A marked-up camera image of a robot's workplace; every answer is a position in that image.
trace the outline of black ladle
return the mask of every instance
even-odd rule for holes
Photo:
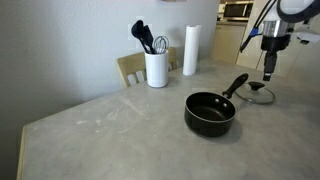
[[[143,27],[143,21],[141,20],[138,20],[131,28],[131,33],[132,35],[139,39],[139,41],[141,42],[142,44],[142,47],[144,49],[144,51],[146,53],[149,53],[149,51],[147,50],[146,46],[144,45],[143,43],[143,38],[144,38],[144,27]]]
[[[149,46],[150,51],[151,51],[152,54],[156,54],[155,50],[154,50],[153,47],[152,47],[152,44],[153,44],[153,36],[152,36],[152,33],[151,33],[148,25],[144,26],[144,38],[143,38],[143,42],[144,42],[147,46]]]

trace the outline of white utensil holder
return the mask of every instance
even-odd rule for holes
[[[150,87],[160,88],[168,84],[168,50],[164,54],[145,53],[147,82]]]

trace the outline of pan lid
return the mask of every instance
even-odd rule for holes
[[[264,88],[264,84],[260,82],[249,82],[239,87],[235,94],[241,99],[250,101],[254,104],[269,104],[275,100],[275,95],[268,89]]]

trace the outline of countertop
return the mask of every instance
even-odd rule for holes
[[[221,94],[240,74],[262,72],[199,61],[193,76],[169,73],[164,88],[146,82],[28,124],[19,176],[23,180],[320,179],[320,87],[274,75],[271,105],[233,96],[230,131],[203,138],[184,121],[186,98]]]
[[[241,21],[227,21],[227,20],[220,20],[217,21],[217,25],[229,25],[229,26],[244,26],[247,27],[248,22],[241,22]]]

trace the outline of kitchen utensil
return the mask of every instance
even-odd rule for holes
[[[144,38],[143,38],[143,43],[149,46],[151,54],[156,54],[155,50],[152,47],[153,44],[153,36],[151,34],[151,31],[149,29],[149,26],[146,25],[144,26]]]
[[[187,98],[184,118],[188,127],[206,137],[218,137],[227,133],[232,125],[236,109],[228,100],[233,92],[248,79],[247,73],[240,75],[221,95],[199,92]]]
[[[163,54],[169,47],[169,39],[166,36],[158,36],[153,42],[156,54]]]
[[[239,87],[235,94],[241,99],[254,104],[271,104],[276,97],[270,90],[264,88],[264,86],[263,83],[251,81]]]
[[[168,84],[168,53],[145,53],[147,82],[150,87],[161,88]]]
[[[143,21],[138,20],[138,21],[132,26],[132,28],[131,28],[131,33],[132,33],[132,35],[133,35],[135,38],[137,38],[137,39],[140,41],[140,43],[141,43],[144,51],[145,51],[146,53],[149,53],[149,51],[147,50],[146,46],[145,46],[144,43],[143,43],[143,38],[144,38]]]

